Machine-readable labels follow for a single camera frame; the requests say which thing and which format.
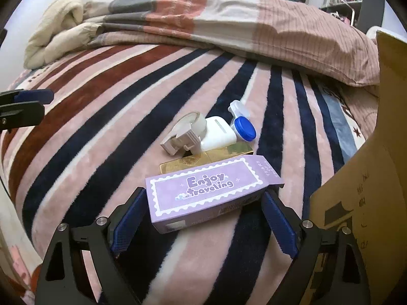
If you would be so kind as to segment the gold box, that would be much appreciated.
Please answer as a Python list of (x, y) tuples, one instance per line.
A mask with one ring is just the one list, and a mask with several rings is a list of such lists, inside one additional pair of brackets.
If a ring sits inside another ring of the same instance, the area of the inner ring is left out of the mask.
[(238, 142), (227, 147), (192, 154), (160, 164), (161, 174), (178, 172), (184, 169), (202, 166), (212, 162), (230, 159), (236, 156), (253, 154), (253, 148), (246, 142)]

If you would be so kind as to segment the purple Enjoy traveling box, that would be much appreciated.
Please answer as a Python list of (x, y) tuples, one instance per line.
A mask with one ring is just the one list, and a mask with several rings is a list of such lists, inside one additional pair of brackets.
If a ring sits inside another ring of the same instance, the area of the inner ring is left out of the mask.
[(161, 234), (200, 224), (258, 200), (284, 181), (260, 155), (236, 156), (146, 179), (150, 219)]

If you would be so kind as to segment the white earbuds case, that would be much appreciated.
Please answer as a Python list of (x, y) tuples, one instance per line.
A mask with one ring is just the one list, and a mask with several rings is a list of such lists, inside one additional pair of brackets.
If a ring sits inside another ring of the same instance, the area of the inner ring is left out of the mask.
[(227, 147), (236, 143), (237, 136), (231, 126), (219, 116), (206, 119), (206, 133), (201, 139), (201, 151)]

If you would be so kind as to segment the beige tape dispenser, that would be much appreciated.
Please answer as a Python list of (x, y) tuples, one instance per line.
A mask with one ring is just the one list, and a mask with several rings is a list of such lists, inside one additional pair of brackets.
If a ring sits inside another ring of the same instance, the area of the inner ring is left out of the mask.
[(160, 146), (171, 156), (181, 149), (190, 151), (200, 144), (206, 127), (207, 121), (200, 112), (190, 112), (175, 123)]

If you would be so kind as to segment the blue white contact lens case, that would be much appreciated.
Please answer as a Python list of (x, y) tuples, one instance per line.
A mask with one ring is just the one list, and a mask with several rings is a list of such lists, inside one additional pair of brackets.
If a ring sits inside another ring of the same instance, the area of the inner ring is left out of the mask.
[(257, 137), (257, 132), (253, 124), (250, 122), (250, 112), (245, 105), (238, 100), (230, 103), (228, 111), (232, 115), (230, 126), (235, 132), (240, 141), (251, 143)]

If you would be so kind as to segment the cream fleece blanket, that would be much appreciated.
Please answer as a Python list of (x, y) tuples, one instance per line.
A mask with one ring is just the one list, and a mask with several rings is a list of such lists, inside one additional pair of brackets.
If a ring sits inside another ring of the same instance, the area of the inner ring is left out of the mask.
[(23, 67), (34, 70), (52, 63), (85, 47), (100, 31), (98, 23), (83, 20), (82, 0), (55, 0), (27, 42)]

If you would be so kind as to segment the cardboard box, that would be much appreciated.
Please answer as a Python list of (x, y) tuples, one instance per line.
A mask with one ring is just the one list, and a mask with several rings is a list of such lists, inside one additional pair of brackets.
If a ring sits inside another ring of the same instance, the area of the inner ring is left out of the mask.
[(310, 219), (317, 226), (350, 225), (373, 304), (381, 304), (406, 271), (406, 43), (383, 32), (377, 43), (375, 130), (310, 198)]

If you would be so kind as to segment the pink grey folded duvet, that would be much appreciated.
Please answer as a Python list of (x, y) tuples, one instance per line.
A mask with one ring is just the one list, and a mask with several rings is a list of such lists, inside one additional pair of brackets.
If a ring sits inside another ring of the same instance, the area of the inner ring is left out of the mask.
[(91, 0), (86, 21), (266, 56), (346, 85), (380, 81), (377, 45), (326, 12), (287, 0)]

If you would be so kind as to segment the dark bookshelf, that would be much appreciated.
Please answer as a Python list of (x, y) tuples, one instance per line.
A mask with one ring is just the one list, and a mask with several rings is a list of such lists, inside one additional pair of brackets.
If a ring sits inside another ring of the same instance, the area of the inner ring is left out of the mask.
[(324, 0), (320, 9), (366, 33), (382, 25), (385, 0)]

